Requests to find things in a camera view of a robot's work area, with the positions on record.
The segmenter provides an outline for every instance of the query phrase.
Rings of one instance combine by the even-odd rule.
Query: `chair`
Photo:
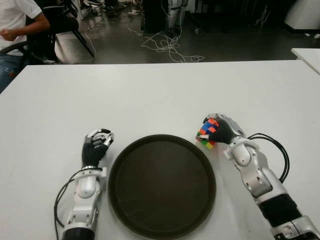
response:
[[[23,69],[23,67],[26,65],[27,61],[30,65],[43,65],[44,64],[42,61],[33,57],[33,55],[32,55],[33,49],[34,49],[34,42],[23,41],[23,42],[13,44],[11,46],[8,46],[8,47],[0,50],[0,54],[8,54],[13,50],[19,50],[23,54],[21,61],[19,63],[19,66],[18,66],[18,69],[20,72]]]
[[[50,31],[46,33],[50,41],[50,51],[55,51],[57,34],[72,32],[83,45],[83,47],[89,52],[89,54],[92,57],[95,56],[88,47],[85,38],[78,31],[79,23],[76,19],[78,16],[78,11],[71,0],[63,0],[59,4],[55,5],[50,5],[52,3],[48,2],[47,0],[36,0],[36,3],[42,8],[44,15],[51,25]]]

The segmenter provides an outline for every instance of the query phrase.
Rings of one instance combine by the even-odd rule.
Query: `black cable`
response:
[[[63,187],[60,189],[58,195],[57,195],[56,198],[55,198],[54,207],[53,207],[53,217],[54,217],[54,229],[55,229],[56,240],[59,240],[57,222],[58,222],[58,224],[59,224],[62,228],[65,227],[65,225],[60,221],[60,219],[59,219],[59,217],[58,217],[58,213],[57,213],[58,204],[59,204],[61,198],[63,197],[64,193],[66,192],[68,185],[75,180],[75,179],[73,179],[73,177],[74,177],[75,175],[77,175],[78,173],[81,173],[81,172],[87,171],[87,170],[100,170],[100,171],[102,171],[102,168],[100,168],[100,167],[93,167],[93,168],[86,168],[86,169],[81,169],[81,170],[77,171],[76,173],[74,173],[74,174],[70,177],[69,181],[63,185]]]
[[[277,140],[275,140],[274,138],[272,138],[264,133],[260,133],[260,132],[249,136],[248,139],[250,139],[250,140],[254,140],[254,139],[267,140],[267,141],[273,143],[281,151],[283,158],[284,158],[284,169],[283,169],[283,172],[279,178],[279,181],[281,183],[283,183],[285,181],[285,179],[287,178],[287,176],[289,174],[289,170],[290,170],[290,159],[289,159],[289,155],[288,155],[286,149],[284,148],[284,146],[282,146],[282,144],[280,142],[278,142]]]

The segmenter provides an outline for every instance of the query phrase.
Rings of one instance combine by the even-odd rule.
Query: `tangled cable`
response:
[[[248,139],[250,139],[250,140],[254,140],[254,139],[267,140],[267,141],[273,143],[281,151],[283,158],[284,158],[284,169],[283,169],[283,172],[279,178],[279,181],[281,183],[283,183],[285,181],[285,179],[287,178],[287,176],[289,174],[289,169],[290,169],[289,155],[288,155],[286,149],[284,148],[284,146],[282,146],[282,144],[280,142],[278,142],[277,140],[275,140],[274,138],[272,138],[264,133],[260,133],[260,132],[249,136]]]
[[[164,9],[164,7],[162,5],[162,1],[160,1],[160,3],[161,3],[161,8],[162,8],[163,12],[166,15],[166,25],[168,26],[169,16],[168,16],[167,12],[165,11],[165,9]],[[190,59],[190,62],[192,62],[192,63],[198,63],[198,62],[200,62],[200,61],[205,59],[205,57],[203,57],[203,56],[199,56],[199,55],[185,56],[185,55],[182,55],[181,53],[178,52],[177,49],[180,48],[180,45],[179,45],[178,41],[179,41],[179,39],[180,39],[180,37],[182,35],[182,14],[180,15],[180,34],[179,34],[179,36],[175,36],[174,38],[168,37],[162,31],[156,33],[152,37],[147,37],[147,36],[143,36],[142,32],[137,32],[135,30],[130,29],[130,27],[128,25],[126,27],[129,29],[129,31],[134,32],[137,36],[147,39],[144,43],[142,43],[141,47],[148,48],[150,50],[154,50],[157,53],[169,53],[169,57],[175,63],[187,63],[186,59]],[[154,40],[154,38],[157,37],[157,36],[162,36],[162,37],[165,38],[165,39],[162,39],[160,41],[160,46],[158,46],[157,42]],[[156,48],[150,47],[150,46],[147,45],[147,43],[150,42],[150,41],[154,43]],[[176,55],[180,56],[181,60],[174,59],[172,57],[172,54],[176,54]]]

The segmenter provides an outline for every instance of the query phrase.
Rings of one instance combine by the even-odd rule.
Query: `concrete floor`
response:
[[[93,59],[72,33],[58,36],[56,52],[65,64],[147,64],[173,63],[168,52],[156,52],[141,44],[146,40],[137,36],[141,17],[130,18],[125,12],[117,21],[106,17],[89,15],[79,20],[79,31],[86,38],[87,32],[96,50]],[[320,48],[320,40],[304,34],[292,34],[283,28],[265,25],[263,29],[246,25],[232,26],[227,33],[222,32],[219,24],[213,21],[210,32],[201,30],[194,33],[195,25],[187,19],[183,23],[178,51],[184,56],[203,56],[203,62],[225,61],[261,61],[261,60],[294,60],[292,48]],[[172,54],[176,61],[182,58]]]

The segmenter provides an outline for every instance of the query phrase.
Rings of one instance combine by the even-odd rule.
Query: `person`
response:
[[[34,19],[26,25],[26,16]],[[50,24],[34,0],[0,0],[0,50],[27,40],[27,35],[44,32]],[[0,53],[0,93],[19,73],[22,53]]]

